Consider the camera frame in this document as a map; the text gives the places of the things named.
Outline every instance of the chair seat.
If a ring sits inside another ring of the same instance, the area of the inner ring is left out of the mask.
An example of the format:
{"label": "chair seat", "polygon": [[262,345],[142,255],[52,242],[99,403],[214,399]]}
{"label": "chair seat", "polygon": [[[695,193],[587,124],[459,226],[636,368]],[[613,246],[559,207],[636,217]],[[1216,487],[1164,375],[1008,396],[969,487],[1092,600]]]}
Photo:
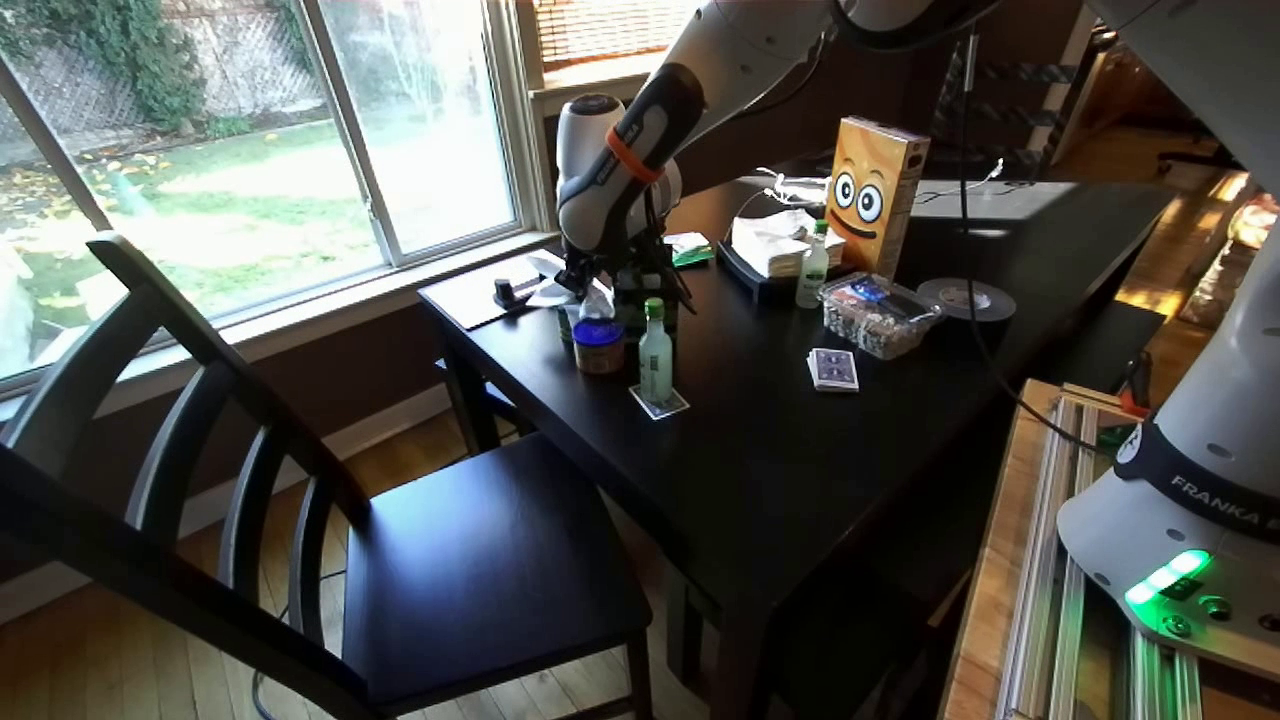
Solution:
{"label": "chair seat", "polygon": [[538,436],[381,492],[366,526],[347,532],[343,597],[343,654],[388,708],[649,626],[597,487]]}

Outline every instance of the green light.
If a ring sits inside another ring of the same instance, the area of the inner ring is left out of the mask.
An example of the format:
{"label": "green light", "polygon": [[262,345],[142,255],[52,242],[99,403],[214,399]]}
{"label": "green light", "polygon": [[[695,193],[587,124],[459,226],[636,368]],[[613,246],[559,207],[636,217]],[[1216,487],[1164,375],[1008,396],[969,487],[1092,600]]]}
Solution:
{"label": "green light", "polygon": [[1171,582],[1182,579],[1182,577],[1205,573],[1208,565],[1211,565],[1211,557],[1198,550],[1198,546],[1178,550],[1178,557],[1171,557],[1164,568],[1156,568],[1146,579],[1130,582],[1130,587],[1123,591],[1123,600],[1127,600],[1127,605],[1146,605],[1146,600],[1156,600],[1164,587],[1171,587]]}

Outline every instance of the cardboard box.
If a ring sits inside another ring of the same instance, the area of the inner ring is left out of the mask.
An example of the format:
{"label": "cardboard box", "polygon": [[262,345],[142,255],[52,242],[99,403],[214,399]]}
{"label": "cardboard box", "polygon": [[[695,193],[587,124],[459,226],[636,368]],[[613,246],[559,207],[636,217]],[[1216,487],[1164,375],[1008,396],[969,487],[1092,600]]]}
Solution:
{"label": "cardboard box", "polygon": [[824,217],[845,240],[845,269],[894,274],[926,137],[845,115]]}

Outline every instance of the wooden floor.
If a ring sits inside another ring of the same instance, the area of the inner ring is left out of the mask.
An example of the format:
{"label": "wooden floor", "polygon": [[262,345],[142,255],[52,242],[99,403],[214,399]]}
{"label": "wooden floor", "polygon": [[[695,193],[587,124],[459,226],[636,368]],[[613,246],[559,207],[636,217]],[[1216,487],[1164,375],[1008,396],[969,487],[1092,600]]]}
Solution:
{"label": "wooden floor", "polygon": [[[1115,177],[1115,179],[1156,179],[1160,147],[1196,147],[1196,137],[1160,137],[1160,130],[1112,130],[1088,141],[1092,155],[1067,155],[1061,177]],[[1130,283],[1123,297],[1146,307],[1177,307],[1187,291],[1187,263],[1205,255],[1205,207],[1187,194],[1166,226],[1152,240],[1152,246],[1130,269]],[[1198,350],[1205,331],[1171,320],[1152,345],[1156,383],[1152,396],[1166,396],[1182,365]],[[440,417],[425,428],[397,436],[390,443],[365,450],[355,461],[355,476],[366,484],[390,484],[429,469],[440,469],[459,456],[459,436],[451,417]],[[659,611],[659,557],[643,545],[638,532],[625,532],[636,550],[636,568],[651,587],[651,679],[657,679],[657,711],[664,720],[695,720],[703,704],[695,692],[673,679],[664,669],[664,611]],[[456,720],[507,720],[507,714],[557,714],[576,704],[593,704],[625,689],[620,654],[601,654],[570,663],[565,671],[543,671],[531,679],[517,679],[490,692],[465,697],[456,704],[440,704],[418,714],[456,714]],[[83,587],[34,616],[25,616],[0,626],[0,714],[18,720],[74,720],[74,714],[260,714],[257,697],[273,714],[316,714],[291,692],[262,685],[257,692],[251,671],[235,661],[187,640],[156,622],[152,616],[127,609],[123,600]]]}

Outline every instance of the black table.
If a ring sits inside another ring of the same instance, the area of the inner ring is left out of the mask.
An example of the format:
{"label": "black table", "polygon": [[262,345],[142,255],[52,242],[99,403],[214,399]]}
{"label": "black table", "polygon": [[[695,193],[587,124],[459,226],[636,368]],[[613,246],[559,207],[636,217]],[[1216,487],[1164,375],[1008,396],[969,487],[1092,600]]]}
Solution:
{"label": "black table", "polygon": [[[673,226],[724,235],[741,187],[684,205]],[[626,375],[581,375],[552,312],[469,328],[459,307],[490,280],[425,286],[448,331],[448,368],[477,449],[490,443],[479,386],[490,380],[520,410],[584,462],[601,487],[664,546],[673,568],[719,616],[712,714],[746,714],[772,611],[837,546],[850,546],[922,476],[922,469],[1037,350],[1101,312],[1171,194],[1146,185],[1083,185],[1018,222],[911,221],[900,280],[971,270],[1015,297],[1015,320],[986,358],[969,331],[934,328],[900,358],[858,356],[862,386],[806,386],[804,356],[840,345],[816,312],[752,307],[719,270],[684,270],[695,316],[680,316],[677,386],[689,410],[651,424]]]}

